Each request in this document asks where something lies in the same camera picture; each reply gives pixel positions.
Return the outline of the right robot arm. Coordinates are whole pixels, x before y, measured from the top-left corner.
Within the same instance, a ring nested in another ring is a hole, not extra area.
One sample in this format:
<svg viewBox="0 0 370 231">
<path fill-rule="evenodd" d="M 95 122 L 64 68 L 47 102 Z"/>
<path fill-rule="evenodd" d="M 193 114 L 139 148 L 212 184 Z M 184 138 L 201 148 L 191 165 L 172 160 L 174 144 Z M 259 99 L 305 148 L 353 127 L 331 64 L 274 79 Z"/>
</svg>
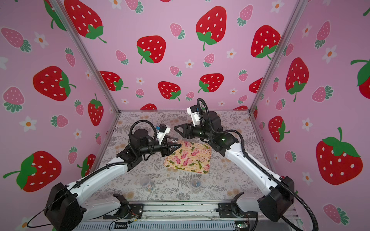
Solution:
<svg viewBox="0 0 370 231">
<path fill-rule="evenodd" d="M 223 130 L 221 118 L 211 111 L 192 113 L 195 123 L 182 124 L 174 130 L 185 139 L 199 138 L 213 150 L 236 164 L 258 186 L 263 197 L 257 200 L 258 207 L 265 217 L 273 222 L 279 221 L 294 203 L 291 178 L 277 175 L 244 150 L 243 138 L 238 140 L 232 130 Z"/>
</svg>

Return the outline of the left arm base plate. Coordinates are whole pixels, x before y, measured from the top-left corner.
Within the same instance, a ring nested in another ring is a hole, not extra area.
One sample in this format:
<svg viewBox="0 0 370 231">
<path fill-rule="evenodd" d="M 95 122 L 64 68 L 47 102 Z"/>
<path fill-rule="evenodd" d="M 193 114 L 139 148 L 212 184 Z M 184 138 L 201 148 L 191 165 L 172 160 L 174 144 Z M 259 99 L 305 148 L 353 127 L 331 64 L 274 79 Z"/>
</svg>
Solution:
<svg viewBox="0 0 370 231">
<path fill-rule="evenodd" d="M 103 219 L 141 219 L 144 204 L 129 203 L 121 194 L 114 194 L 111 199 L 113 198 L 114 202 L 118 202 L 118 205 L 110 213 L 105 214 Z"/>
</svg>

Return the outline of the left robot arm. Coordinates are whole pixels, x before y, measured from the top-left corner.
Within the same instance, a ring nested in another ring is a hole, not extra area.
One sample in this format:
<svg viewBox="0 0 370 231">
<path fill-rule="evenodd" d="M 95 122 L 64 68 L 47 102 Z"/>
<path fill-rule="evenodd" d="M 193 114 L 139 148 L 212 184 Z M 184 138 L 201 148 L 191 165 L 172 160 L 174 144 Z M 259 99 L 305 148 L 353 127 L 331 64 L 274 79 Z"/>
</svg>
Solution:
<svg viewBox="0 0 370 231">
<path fill-rule="evenodd" d="M 130 127 L 128 145 L 108 164 L 68 185 L 55 185 L 44 211 L 55 230 L 72 231 L 87 220 L 119 219 L 131 214 L 129 202 L 119 193 L 102 200 L 90 200 L 90 197 L 113 179 L 147 161 L 152 154 L 168 157 L 180 149 L 182 145 L 177 139 L 168 136 L 170 130 L 165 124 L 155 127 L 148 120 L 139 120 Z"/>
</svg>

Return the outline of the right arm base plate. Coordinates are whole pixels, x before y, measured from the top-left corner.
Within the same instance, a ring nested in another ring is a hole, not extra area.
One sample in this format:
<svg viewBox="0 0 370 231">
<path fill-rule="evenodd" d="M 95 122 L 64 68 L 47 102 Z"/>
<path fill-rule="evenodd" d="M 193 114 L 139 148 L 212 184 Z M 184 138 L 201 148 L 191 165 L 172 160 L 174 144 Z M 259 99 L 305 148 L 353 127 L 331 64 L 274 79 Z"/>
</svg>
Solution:
<svg viewBox="0 0 370 231">
<path fill-rule="evenodd" d="M 237 194 L 231 201 L 218 204 L 220 218 L 256 218 L 260 212 L 257 197 Z"/>
</svg>

